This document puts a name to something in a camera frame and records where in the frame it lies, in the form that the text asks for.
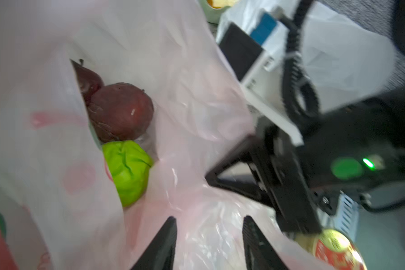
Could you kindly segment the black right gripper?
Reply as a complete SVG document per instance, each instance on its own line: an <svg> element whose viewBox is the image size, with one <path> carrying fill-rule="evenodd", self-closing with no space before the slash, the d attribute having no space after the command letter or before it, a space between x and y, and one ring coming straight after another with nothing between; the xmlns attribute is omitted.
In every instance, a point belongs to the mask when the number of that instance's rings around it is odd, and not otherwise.
<svg viewBox="0 0 405 270"><path fill-rule="evenodd" d="M335 110L301 146L269 124L262 137L241 141L205 179L272 207L283 232L321 232L317 211L334 215L341 194L371 213L403 208L405 198L374 208L366 193L405 181L405 99L377 97Z"/></svg>

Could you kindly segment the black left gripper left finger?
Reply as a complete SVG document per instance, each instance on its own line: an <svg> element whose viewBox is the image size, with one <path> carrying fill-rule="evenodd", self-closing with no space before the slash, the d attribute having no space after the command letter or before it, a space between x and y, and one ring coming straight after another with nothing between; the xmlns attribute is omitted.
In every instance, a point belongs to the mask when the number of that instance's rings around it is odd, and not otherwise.
<svg viewBox="0 0 405 270"><path fill-rule="evenodd" d="M177 220L166 219L131 270L172 270L177 241Z"/></svg>

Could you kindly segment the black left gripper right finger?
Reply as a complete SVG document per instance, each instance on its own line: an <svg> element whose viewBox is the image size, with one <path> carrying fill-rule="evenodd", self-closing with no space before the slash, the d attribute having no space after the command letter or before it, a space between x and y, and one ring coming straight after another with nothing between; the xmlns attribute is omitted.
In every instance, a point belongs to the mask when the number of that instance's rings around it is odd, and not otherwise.
<svg viewBox="0 0 405 270"><path fill-rule="evenodd" d="M244 218L242 233L247 270L288 270L251 216Z"/></svg>

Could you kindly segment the white plastic bag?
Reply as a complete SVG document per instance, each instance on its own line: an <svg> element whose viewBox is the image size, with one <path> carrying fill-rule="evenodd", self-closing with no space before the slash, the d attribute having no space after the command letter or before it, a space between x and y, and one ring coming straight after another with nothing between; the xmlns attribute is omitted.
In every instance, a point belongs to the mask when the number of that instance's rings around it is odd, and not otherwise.
<svg viewBox="0 0 405 270"><path fill-rule="evenodd" d="M292 18L299 1L239 1L224 12L218 24L220 43L230 23L246 34L258 16L277 7ZM322 113L375 95L394 72L395 49L389 38L364 30L320 2L314 2L303 26L301 53ZM274 64L261 68L252 89L263 100L283 111L280 95L282 58L287 28L279 24L263 44Z"/></svg>

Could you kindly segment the pink plastic bag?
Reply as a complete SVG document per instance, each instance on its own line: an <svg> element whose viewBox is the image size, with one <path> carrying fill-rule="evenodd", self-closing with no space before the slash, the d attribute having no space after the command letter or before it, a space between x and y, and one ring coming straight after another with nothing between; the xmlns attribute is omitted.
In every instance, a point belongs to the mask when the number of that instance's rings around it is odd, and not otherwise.
<svg viewBox="0 0 405 270"><path fill-rule="evenodd" d="M146 90L148 189L123 209L71 58ZM177 270L243 270L252 216L292 270L329 266L205 174L253 131L196 1L0 1L0 270L129 270L169 217Z"/></svg>

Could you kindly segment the dark purple fruit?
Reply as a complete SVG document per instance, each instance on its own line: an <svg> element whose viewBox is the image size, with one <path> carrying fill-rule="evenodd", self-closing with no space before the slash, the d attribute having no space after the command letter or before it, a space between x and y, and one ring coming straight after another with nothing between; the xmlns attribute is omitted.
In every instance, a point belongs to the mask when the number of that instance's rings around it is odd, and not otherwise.
<svg viewBox="0 0 405 270"><path fill-rule="evenodd" d="M71 60L71 63L75 71L84 103L88 105L91 97L104 86L104 82L97 73L84 67L82 64L73 60Z"/></svg>
<svg viewBox="0 0 405 270"><path fill-rule="evenodd" d="M154 104L146 92L129 83L104 86L94 93L87 106L88 116L99 140L135 140L148 129Z"/></svg>

